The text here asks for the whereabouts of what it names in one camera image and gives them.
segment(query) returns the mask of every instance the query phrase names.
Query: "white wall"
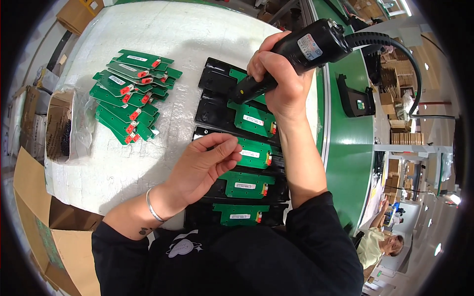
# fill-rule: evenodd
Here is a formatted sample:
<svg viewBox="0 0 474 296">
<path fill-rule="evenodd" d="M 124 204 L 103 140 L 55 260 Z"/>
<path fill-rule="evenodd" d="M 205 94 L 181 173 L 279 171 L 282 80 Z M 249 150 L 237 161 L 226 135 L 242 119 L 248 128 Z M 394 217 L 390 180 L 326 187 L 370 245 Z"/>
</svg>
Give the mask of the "white wall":
<svg viewBox="0 0 474 296">
<path fill-rule="evenodd" d="M 411 236 L 421 207 L 420 205 L 413 205 L 405 202 L 400 202 L 399 208 L 400 207 L 406 211 L 402 216 L 403 223 L 395 225 L 392 229 L 396 232 L 405 233 L 407 236 Z"/>
</svg>

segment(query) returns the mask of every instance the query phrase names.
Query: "person's right hand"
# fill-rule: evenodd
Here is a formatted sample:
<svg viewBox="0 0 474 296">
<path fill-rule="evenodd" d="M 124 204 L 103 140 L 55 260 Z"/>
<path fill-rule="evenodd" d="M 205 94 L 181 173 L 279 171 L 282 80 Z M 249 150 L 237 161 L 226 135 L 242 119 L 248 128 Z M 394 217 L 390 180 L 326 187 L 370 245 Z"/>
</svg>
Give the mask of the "person's right hand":
<svg viewBox="0 0 474 296">
<path fill-rule="evenodd" d="M 386 212 L 388 209 L 388 200 L 384 200 L 382 204 L 382 210 Z"/>
<path fill-rule="evenodd" d="M 278 82 L 276 89 L 265 94 L 268 110 L 279 119 L 306 118 L 306 97 L 314 70 L 297 75 L 290 62 L 282 55 L 269 52 L 277 41 L 290 31 L 268 36 L 250 59 L 247 74 L 260 82 L 268 71 Z"/>
</svg>

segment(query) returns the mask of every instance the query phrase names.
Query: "styrofoam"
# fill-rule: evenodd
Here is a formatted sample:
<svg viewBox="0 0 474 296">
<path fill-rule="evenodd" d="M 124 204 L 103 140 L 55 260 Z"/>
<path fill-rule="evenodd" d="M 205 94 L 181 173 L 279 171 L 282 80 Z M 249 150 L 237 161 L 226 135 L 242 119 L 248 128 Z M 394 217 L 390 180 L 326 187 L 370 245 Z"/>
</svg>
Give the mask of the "styrofoam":
<svg viewBox="0 0 474 296">
<path fill-rule="evenodd" d="M 198 82 L 207 58 L 245 69 L 263 40 L 278 32 L 256 18 L 209 5 L 149 1 L 104 8 L 78 40 L 59 86 L 90 89 L 95 83 L 92 76 L 119 56 L 120 49 L 174 59 L 172 67 L 183 75 L 168 100 L 156 105 L 161 113 L 155 124 L 160 134 L 154 140 L 122 146 L 108 128 L 97 124 L 86 165 L 45 163 L 48 192 L 64 203 L 105 215 L 120 202 L 165 181 L 191 142 L 202 92 Z M 316 139 L 314 77 L 307 114 Z M 176 217 L 180 222 L 171 228 L 179 228 L 182 217 Z"/>
</svg>

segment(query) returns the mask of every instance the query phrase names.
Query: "person's left hand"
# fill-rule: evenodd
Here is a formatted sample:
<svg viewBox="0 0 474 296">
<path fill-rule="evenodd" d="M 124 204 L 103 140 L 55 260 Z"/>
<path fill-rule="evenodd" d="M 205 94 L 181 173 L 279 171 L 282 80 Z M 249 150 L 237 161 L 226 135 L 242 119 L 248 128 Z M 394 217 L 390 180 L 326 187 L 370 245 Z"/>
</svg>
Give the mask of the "person's left hand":
<svg viewBox="0 0 474 296">
<path fill-rule="evenodd" d="M 230 134 L 211 133 L 192 141 L 175 164 L 165 185 L 184 206 L 201 199 L 216 179 L 242 160 L 242 146 Z"/>
</svg>

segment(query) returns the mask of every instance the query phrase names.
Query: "white label sticker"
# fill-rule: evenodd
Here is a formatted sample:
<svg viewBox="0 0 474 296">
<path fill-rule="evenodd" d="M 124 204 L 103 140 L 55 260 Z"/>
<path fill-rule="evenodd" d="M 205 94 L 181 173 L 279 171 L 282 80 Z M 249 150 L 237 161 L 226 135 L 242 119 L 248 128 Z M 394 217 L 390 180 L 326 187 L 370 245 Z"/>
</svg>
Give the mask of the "white label sticker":
<svg viewBox="0 0 474 296">
<path fill-rule="evenodd" d="M 136 69 L 134 69 L 134 68 L 132 68 L 132 67 L 129 67 L 129 66 L 127 66 L 127 65 L 124 65 L 124 64 L 118 64 L 118 65 L 119 65 L 120 67 L 122 67 L 122 68 L 125 68 L 125 69 L 130 70 L 130 71 L 133 71 L 133 72 L 136 72 L 136 71 L 137 71 Z"/>
<path fill-rule="evenodd" d="M 258 153 L 258 152 L 253 152 L 253 151 L 250 151 L 250 150 L 242 150 L 242 151 L 240 152 L 240 154 L 245 155 L 245 156 L 255 157 L 255 158 L 259 158 L 259 157 L 260 157 L 260 153 Z"/>
<path fill-rule="evenodd" d="M 144 59 L 144 58 L 141 58 L 139 56 L 134 56 L 134 55 L 127 55 L 127 58 L 137 60 L 137 61 L 142 61 L 142 62 L 148 61 L 148 59 Z"/>
<path fill-rule="evenodd" d="M 305 36 L 301 37 L 298 40 L 298 46 L 309 61 L 312 61 L 323 54 L 323 51 L 316 44 L 311 34 L 306 34 Z"/>
<path fill-rule="evenodd" d="M 112 80 L 113 82 L 115 82 L 116 84 L 119 84 L 119 85 L 124 85 L 125 84 L 125 81 L 123 81 L 122 79 L 120 79 L 120 78 L 118 78 L 114 75 L 110 75 L 109 79 Z"/>
<path fill-rule="evenodd" d="M 244 115 L 244 120 L 253 122 L 255 124 L 258 124 L 259 126 L 264 126 L 264 121 L 260 120 L 260 119 L 257 119 L 255 117 Z"/>
<path fill-rule="evenodd" d="M 255 189 L 257 187 L 256 184 L 248 184 L 248 183 L 239 183 L 236 182 L 234 185 L 235 188 L 244 188 L 244 189 Z"/>
<path fill-rule="evenodd" d="M 230 219 L 250 219 L 250 214 L 232 214 Z"/>
</svg>

